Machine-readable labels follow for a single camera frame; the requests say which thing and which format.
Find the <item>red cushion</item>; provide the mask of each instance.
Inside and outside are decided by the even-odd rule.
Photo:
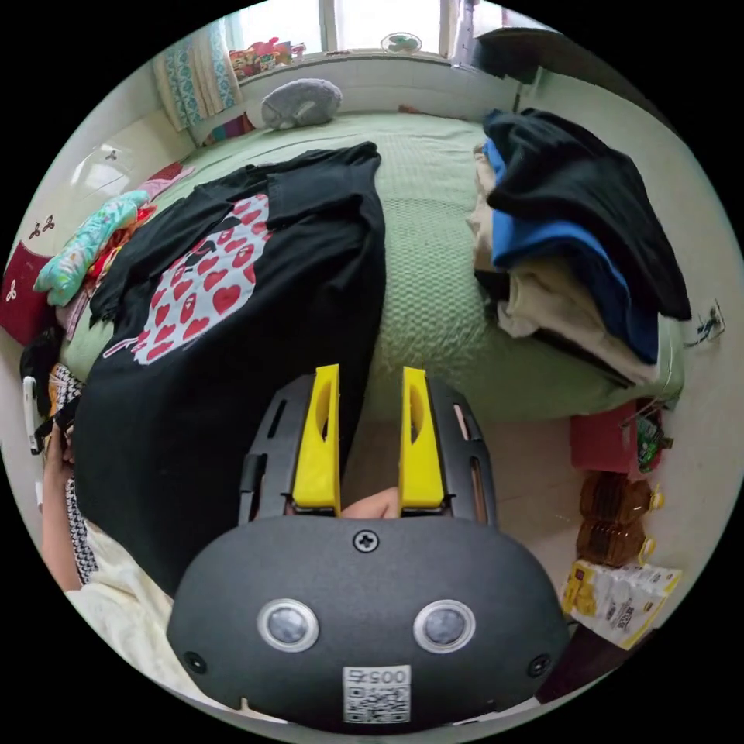
[[[173,178],[176,178],[178,174],[184,169],[184,167],[176,162],[171,163],[170,165],[167,165],[165,168],[161,168],[157,173],[153,173],[147,180],[148,181],[155,181],[155,180],[162,180],[162,181],[171,181]]]
[[[33,283],[49,257],[31,253],[19,241],[2,277],[0,326],[16,341],[28,346],[56,321],[46,292],[35,292]]]

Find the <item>windowsill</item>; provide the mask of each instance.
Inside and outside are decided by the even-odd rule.
[[[444,57],[440,57],[438,54],[433,52],[418,52],[416,54],[390,54],[383,50],[363,50],[358,52],[350,52],[348,54],[331,54],[328,55],[326,52],[319,54],[307,55],[302,62],[293,62],[292,64],[285,64],[281,67],[275,67],[273,70],[266,70],[260,72],[258,75],[251,75],[245,77],[239,81],[238,85],[242,88],[244,85],[250,85],[256,80],[263,80],[264,78],[270,78],[272,75],[278,75],[282,72],[288,72],[289,70],[304,69],[306,67],[314,67],[319,64],[327,64],[328,62],[343,62],[348,60],[410,60],[413,62],[429,62],[431,64],[442,64],[447,67],[451,66],[449,60]]]

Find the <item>bed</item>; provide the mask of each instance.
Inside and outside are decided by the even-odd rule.
[[[320,127],[257,131],[193,153],[195,172],[155,199],[161,212],[195,185],[246,164],[371,140],[382,165],[377,192],[386,220],[387,291],[367,389],[365,418],[399,415],[401,369],[424,367],[470,401],[485,422],[558,419],[617,408],[637,398],[671,400],[684,384],[679,324],[660,319],[660,375],[619,387],[590,364],[535,339],[513,339],[484,310],[466,223],[475,200],[473,148],[480,124],[411,114],[343,115]],[[89,327],[89,308],[60,362],[85,381],[112,334]]]

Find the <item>qr code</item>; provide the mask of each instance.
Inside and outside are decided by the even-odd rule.
[[[408,723],[411,720],[411,667],[344,667],[345,723]]]

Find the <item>yellow clip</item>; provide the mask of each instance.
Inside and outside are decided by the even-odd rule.
[[[398,491],[401,510],[436,509],[444,486],[426,372],[403,370],[403,421]]]
[[[332,508],[340,515],[338,364],[315,371],[294,485],[299,508]]]

